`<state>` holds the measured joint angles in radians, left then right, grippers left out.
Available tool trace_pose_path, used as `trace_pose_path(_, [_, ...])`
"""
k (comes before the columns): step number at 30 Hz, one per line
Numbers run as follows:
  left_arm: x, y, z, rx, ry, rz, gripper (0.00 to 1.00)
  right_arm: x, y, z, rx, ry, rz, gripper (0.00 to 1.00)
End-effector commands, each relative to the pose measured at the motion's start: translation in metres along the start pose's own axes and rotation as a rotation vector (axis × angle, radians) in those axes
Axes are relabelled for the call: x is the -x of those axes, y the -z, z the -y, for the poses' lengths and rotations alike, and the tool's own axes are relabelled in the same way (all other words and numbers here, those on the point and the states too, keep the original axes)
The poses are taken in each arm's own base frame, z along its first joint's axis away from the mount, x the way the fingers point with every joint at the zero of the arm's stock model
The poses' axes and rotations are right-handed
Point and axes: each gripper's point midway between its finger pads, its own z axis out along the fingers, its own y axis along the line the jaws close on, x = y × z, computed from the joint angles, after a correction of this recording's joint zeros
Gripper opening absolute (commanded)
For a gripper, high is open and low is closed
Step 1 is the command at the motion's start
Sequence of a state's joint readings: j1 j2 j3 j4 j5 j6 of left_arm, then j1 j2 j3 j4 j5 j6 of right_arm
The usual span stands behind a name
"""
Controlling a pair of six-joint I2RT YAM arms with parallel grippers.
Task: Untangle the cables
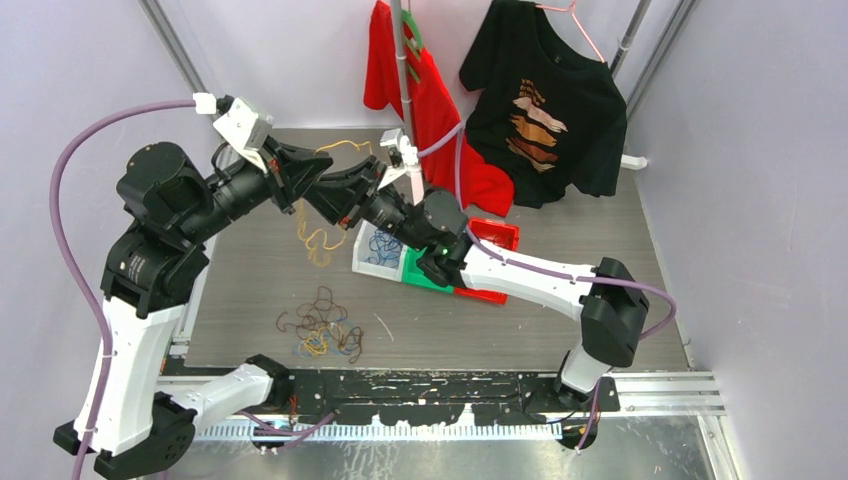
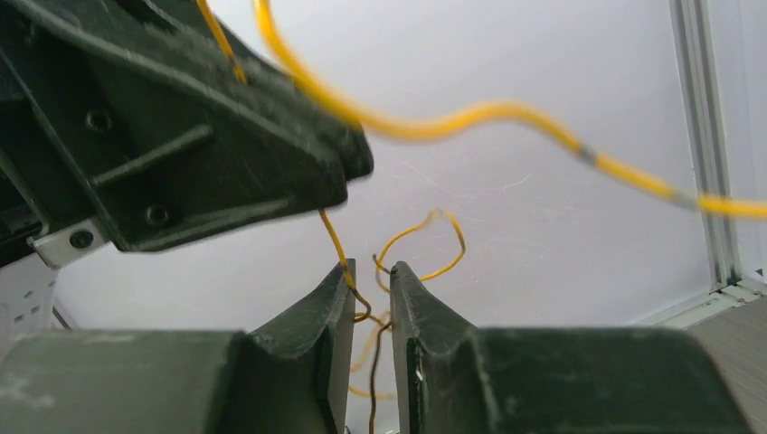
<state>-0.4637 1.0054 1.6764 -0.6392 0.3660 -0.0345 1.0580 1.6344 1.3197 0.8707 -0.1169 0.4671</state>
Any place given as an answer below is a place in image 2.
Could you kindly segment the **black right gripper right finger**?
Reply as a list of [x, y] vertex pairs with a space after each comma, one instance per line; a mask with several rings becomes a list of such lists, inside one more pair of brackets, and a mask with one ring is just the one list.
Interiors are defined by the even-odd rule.
[[665, 327], [479, 327], [390, 274], [403, 433], [747, 433], [696, 339]]

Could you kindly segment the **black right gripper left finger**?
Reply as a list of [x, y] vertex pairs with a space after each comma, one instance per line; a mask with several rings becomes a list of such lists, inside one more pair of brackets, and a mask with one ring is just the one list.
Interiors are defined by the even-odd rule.
[[1, 364], [4, 433], [341, 433], [345, 268], [257, 330], [51, 331]]

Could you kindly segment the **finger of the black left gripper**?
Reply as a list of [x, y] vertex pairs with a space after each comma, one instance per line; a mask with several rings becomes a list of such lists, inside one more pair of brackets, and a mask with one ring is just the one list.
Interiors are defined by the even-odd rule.
[[1, 4], [1, 261], [156, 252], [342, 204], [374, 158], [193, 1]]

